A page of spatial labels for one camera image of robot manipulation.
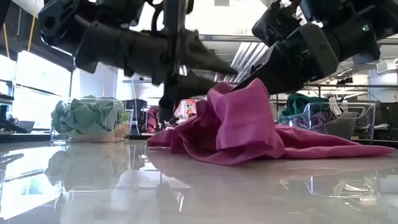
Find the transparent container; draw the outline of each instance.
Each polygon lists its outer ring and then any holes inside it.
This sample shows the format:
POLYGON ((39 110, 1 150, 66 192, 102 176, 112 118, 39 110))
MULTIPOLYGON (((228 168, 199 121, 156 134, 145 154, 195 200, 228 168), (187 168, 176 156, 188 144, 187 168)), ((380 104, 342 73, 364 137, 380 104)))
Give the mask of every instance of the transparent container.
POLYGON ((309 103, 304 112, 279 118, 279 124, 345 139, 373 140, 374 103, 309 103))
POLYGON ((115 98, 62 100, 51 113, 51 142, 116 142, 127 139, 132 113, 115 98))

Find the table surface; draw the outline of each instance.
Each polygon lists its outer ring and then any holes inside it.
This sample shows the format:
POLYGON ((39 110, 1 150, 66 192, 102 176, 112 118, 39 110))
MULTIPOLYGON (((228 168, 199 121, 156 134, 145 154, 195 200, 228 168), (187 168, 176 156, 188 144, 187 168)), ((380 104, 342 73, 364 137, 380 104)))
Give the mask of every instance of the table surface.
POLYGON ((0 223, 398 223, 398 158, 223 167, 145 145, 0 144, 0 223))

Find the purple cloth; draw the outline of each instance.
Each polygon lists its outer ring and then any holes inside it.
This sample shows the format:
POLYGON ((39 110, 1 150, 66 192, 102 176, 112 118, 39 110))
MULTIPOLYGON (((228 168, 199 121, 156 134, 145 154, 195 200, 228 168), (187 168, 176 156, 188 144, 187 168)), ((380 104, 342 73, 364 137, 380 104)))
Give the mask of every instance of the purple cloth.
POLYGON ((260 80, 231 91, 220 83, 197 103, 197 115, 173 130, 148 139, 149 147, 163 147, 172 154, 219 165, 235 165, 252 159, 324 159, 376 157, 395 151, 363 146, 336 136, 275 125, 269 94, 260 80))

